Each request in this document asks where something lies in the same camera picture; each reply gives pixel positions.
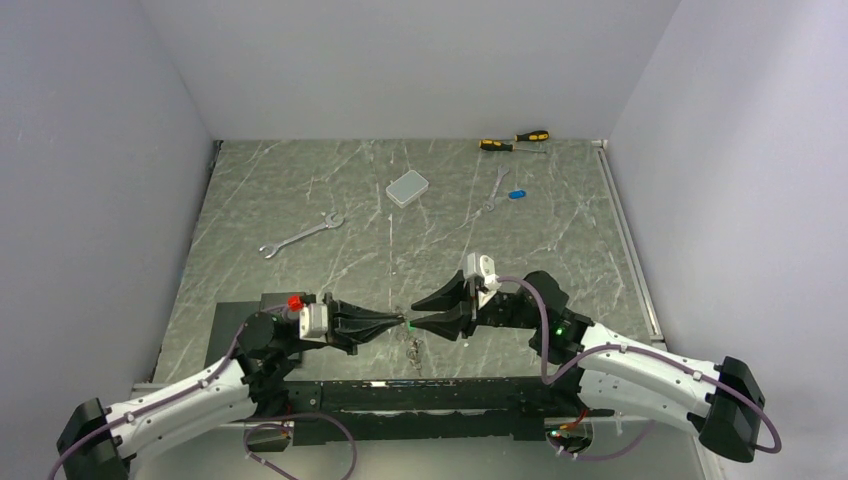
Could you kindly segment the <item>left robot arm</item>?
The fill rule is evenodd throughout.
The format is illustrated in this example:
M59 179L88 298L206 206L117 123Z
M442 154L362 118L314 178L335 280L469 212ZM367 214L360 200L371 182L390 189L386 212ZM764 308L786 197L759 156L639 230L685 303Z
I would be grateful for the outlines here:
M304 388L286 382L295 357L325 347L355 355L403 321L400 313L369 310L331 294L294 295L260 309L239 324L221 358L200 372L134 400L105 406L94 398L78 405L57 441L59 457L48 476L127 479L134 462L230 422L269 428L319 418Z

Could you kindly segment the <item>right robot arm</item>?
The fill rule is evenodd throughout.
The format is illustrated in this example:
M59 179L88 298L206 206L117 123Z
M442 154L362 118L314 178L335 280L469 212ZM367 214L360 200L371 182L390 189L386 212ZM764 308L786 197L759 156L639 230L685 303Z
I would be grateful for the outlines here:
M479 327L532 331L528 345L540 358L539 377L564 415L613 410L640 416L676 427L739 463L781 451L745 362L687 359L619 334L568 303L568 294L543 270L522 278L457 272L412 304L419 316L411 323L447 340L468 338Z

